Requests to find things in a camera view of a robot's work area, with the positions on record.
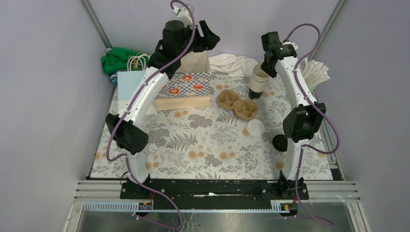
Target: floral tablecloth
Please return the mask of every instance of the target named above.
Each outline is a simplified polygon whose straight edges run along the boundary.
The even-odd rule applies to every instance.
[[[146,116],[141,129],[149,134],[143,152],[148,159],[146,167],[151,178],[278,179],[286,152],[276,151],[272,139],[283,133],[282,121],[291,110],[282,80],[272,78],[262,97],[254,101],[260,108],[256,118],[265,126],[261,136],[250,135],[246,121],[216,102],[216,97],[224,89],[232,89],[246,99],[248,82],[248,78],[231,78],[217,73],[210,81],[209,107],[162,111],[157,116]],[[116,111],[117,93],[110,107],[111,113]],[[106,160],[109,137],[105,126],[91,170],[92,178],[119,178],[127,171],[123,158],[112,163]],[[320,133],[310,144],[323,149]],[[113,142],[110,156],[120,153]],[[332,179],[325,155],[307,150],[305,156],[305,179]]]

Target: stack of paper cups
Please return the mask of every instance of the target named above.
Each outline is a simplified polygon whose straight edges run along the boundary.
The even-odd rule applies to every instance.
[[[261,69],[261,65],[255,65],[249,81],[249,98],[252,100],[260,98],[269,83],[269,79],[270,76]]]

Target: blue and white checkered pattern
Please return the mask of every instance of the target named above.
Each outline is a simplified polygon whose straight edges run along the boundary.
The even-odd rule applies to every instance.
[[[182,77],[185,75],[192,76],[192,80],[183,81]],[[209,96],[209,81],[210,81],[210,72],[197,72],[197,73],[175,73],[171,80],[167,83],[167,87],[162,89],[156,99],[166,99],[166,98],[187,98],[193,96]],[[192,86],[195,84],[201,84],[204,86],[203,89],[195,90],[192,89]],[[172,88],[179,88],[179,94],[173,95],[168,91]]]

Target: white lid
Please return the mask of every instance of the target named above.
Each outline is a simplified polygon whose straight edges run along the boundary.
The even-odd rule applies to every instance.
[[[259,135],[264,132],[265,126],[260,120],[252,119],[246,124],[246,129],[252,135]]]

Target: gray wall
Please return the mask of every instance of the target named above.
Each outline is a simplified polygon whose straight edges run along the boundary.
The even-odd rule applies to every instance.
[[[339,129],[340,161],[359,188],[373,232],[408,231],[410,1],[348,1],[317,60]]]
[[[109,99],[78,0],[0,1],[0,231],[61,231]]]
[[[167,21],[175,19],[169,0],[90,0],[113,46],[153,52]],[[337,0],[186,0],[197,21],[206,20],[221,41],[210,55],[229,53],[264,58],[261,36],[278,31],[281,38],[301,23],[324,28]],[[302,28],[292,39],[299,54],[309,51],[316,35]]]

